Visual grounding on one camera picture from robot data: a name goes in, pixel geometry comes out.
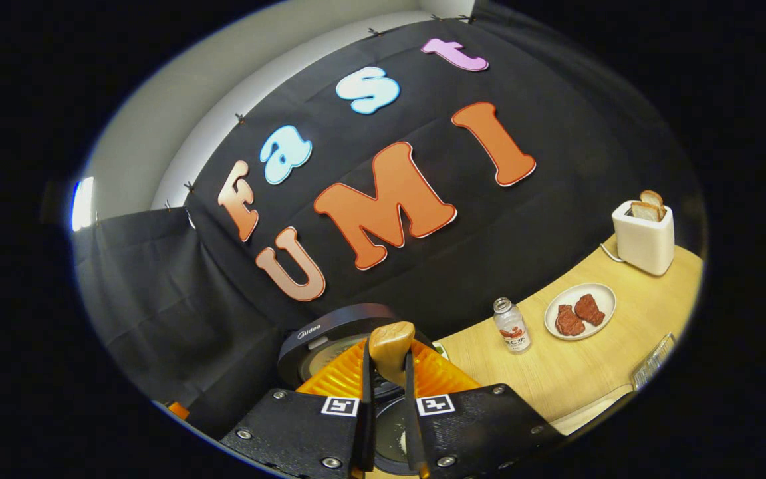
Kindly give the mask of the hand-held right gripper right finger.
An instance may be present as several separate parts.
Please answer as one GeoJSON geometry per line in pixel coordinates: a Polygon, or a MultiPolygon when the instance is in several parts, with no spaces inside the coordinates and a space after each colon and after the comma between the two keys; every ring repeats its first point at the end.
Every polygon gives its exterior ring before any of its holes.
{"type": "Polygon", "coordinates": [[[404,366],[408,463],[422,478],[511,478],[565,442],[510,385],[477,384],[419,341],[404,366]]]}

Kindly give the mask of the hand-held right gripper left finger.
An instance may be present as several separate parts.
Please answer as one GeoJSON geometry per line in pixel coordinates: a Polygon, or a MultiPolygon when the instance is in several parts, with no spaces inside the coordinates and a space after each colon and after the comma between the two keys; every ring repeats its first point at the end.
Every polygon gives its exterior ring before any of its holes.
{"type": "Polygon", "coordinates": [[[300,388],[271,389],[219,441],[279,478],[364,478],[374,469],[374,363],[365,339],[300,388]]]}

